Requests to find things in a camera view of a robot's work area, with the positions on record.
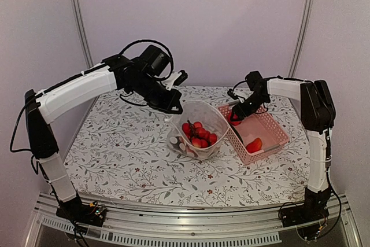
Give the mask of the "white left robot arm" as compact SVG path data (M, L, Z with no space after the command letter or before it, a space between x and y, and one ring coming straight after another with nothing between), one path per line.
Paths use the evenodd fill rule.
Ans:
M60 201L60 208L73 220L82 220L86 208L61 160L50 127L54 120L86 101L115 90L137 93L147 106L162 113L179 115L183 111L181 93L175 86L187 79L187 73L173 70L173 57L165 45L150 39L146 43L149 46L135 58L129 59L121 51L54 86L25 94L30 151Z

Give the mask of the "clear zip top bag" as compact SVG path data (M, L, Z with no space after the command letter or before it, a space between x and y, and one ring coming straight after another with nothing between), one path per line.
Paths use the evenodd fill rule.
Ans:
M231 129L222 114L203 101L187 101L183 113L165 120L171 130L167 144L170 150L197 160L207 160L220 149Z

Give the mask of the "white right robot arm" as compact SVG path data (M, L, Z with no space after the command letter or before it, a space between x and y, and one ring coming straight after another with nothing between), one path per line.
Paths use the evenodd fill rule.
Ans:
M244 83L252 92L247 98L235 94L234 89L228 90L228 95L236 100L232 121L241 121L256 113L261 105L271 101L272 95L293 99L300 104L300 121L309 141L310 173L303 205L283 208L281 218L297 223L299 220L310 222L327 217L327 202L333 193L329 170L336 111L326 81L281 76L263 78L258 71L251 71Z

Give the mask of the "red wrinkled apple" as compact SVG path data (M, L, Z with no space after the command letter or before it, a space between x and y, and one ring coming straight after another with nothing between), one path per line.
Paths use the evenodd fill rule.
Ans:
M227 116L227 120L229 124L232 126L238 126L242 122L233 111L230 111L230 113Z

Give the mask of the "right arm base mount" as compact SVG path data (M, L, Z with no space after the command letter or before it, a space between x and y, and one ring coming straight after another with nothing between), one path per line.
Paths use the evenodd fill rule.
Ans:
M323 207L312 208L293 202L284 203L278 210L283 227L296 227L298 236L304 241L315 241L328 224L329 211Z

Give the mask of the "pink plastic basket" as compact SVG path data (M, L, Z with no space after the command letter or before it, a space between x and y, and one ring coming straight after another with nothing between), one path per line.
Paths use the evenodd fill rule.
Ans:
M263 106L256 113L242 120L240 125L234 126L234 128L240 133L243 143L236 137L232 126L227 131L226 137L245 165L281 151L290 140L284 129L281 128L279 123ZM262 148L260 151L250 154L247 152L246 146L256 138L262 140Z

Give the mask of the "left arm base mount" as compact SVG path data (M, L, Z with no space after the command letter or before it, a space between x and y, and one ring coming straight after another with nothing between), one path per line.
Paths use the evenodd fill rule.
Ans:
M96 201L90 204L84 204L80 199L73 199L60 203L56 211L56 216L71 220L74 223L102 227L106 213L106 206L99 205Z

